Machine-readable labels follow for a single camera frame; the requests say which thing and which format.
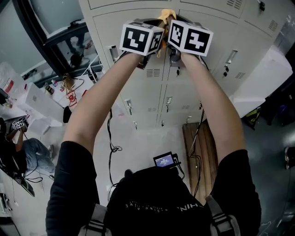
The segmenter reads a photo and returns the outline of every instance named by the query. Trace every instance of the black t-shirt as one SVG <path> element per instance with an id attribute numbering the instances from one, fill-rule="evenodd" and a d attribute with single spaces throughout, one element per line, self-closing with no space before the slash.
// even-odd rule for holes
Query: black t-shirt
<path id="1" fill-rule="evenodd" d="M 16 151 L 15 144 L 0 134 L 0 164 L 8 173 L 25 173 L 27 170 L 26 155 L 23 150 Z"/>
<path id="2" fill-rule="evenodd" d="M 47 207 L 48 236 L 78 235 L 98 203 L 96 173 L 90 152 L 63 142 Z M 218 167 L 212 190 L 222 210 L 234 215 L 241 235 L 256 235 L 261 208 L 253 185 L 248 154 L 239 150 Z M 152 167 L 121 182 L 105 219 L 116 235 L 210 235 L 210 211 L 189 192 L 174 171 Z"/>

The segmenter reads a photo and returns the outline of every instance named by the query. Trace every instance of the wooden bench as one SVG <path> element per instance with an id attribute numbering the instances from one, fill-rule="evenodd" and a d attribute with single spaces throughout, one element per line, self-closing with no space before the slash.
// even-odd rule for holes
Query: wooden bench
<path id="1" fill-rule="evenodd" d="M 199 156 L 201 166 L 199 166 L 196 157 L 191 157 L 193 148 L 192 150 L 190 149 L 198 125 L 199 123 L 184 124 L 183 137 L 189 170 L 190 192 L 194 195 L 198 183 L 199 172 L 201 170 L 199 188 L 195 198 L 204 205 L 206 203 L 205 198 L 211 193 L 214 185 L 217 175 L 218 161 L 215 142 L 207 121 L 202 123 L 195 141 L 195 154 Z"/>

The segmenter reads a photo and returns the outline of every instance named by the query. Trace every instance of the hand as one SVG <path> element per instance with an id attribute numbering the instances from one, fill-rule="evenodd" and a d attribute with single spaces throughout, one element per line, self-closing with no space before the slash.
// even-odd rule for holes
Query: hand
<path id="1" fill-rule="evenodd" d="M 25 132 L 27 132 L 28 128 L 27 128 L 26 125 L 24 125 L 22 128 L 20 128 L 20 130 L 21 130 L 23 133 L 25 133 Z"/>

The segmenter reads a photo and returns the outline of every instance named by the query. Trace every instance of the locker vent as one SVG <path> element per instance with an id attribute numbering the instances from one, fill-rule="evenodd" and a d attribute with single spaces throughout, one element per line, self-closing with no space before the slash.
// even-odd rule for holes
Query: locker vent
<path id="1" fill-rule="evenodd" d="M 147 77 L 160 77 L 160 69 L 148 69 Z"/>
<path id="2" fill-rule="evenodd" d="M 189 109 L 189 105 L 183 106 L 181 109 L 182 109 L 182 110 Z"/>
<path id="3" fill-rule="evenodd" d="M 227 0 L 226 4 L 239 10 L 242 6 L 242 2 L 243 0 Z"/>
<path id="4" fill-rule="evenodd" d="M 275 22 L 274 20 L 271 20 L 271 24 L 268 26 L 268 28 L 272 30 L 273 32 L 275 32 L 277 29 L 277 22 Z"/>
<path id="5" fill-rule="evenodd" d="M 147 77 L 153 77 L 153 69 L 147 70 Z"/>
<path id="6" fill-rule="evenodd" d="M 147 111 L 148 112 L 155 112 L 157 109 L 154 107 L 154 108 L 149 108 Z"/>
<path id="7" fill-rule="evenodd" d="M 154 69 L 153 70 L 153 76 L 154 77 L 160 77 L 160 69 Z"/>
<path id="8" fill-rule="evenodd" d="M 236 79 L 242 79 L 244 77 L 245 73 L 242 73 L 242 72 L 239 72 L 237 75 L 236 75 Z"/>

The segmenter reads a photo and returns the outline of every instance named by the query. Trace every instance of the seated person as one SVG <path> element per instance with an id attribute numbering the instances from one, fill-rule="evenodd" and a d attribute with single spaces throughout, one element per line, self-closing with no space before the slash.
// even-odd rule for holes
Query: seated person
<path id="1" fill-rule="evenodd" d="M 14 144 L 12 139 L 18 131 L 20 131 L 18 142 Z M 26 131 L 23 126 L 6 135 L 6 124 L 3 118 L 0 118 L 0 164 L 7 173 L 25 174 L 36 169 L 53 175 L 55 172 L 52 163 L 53 145 L 46 148 L 35 138 L 23 141 Z"/>

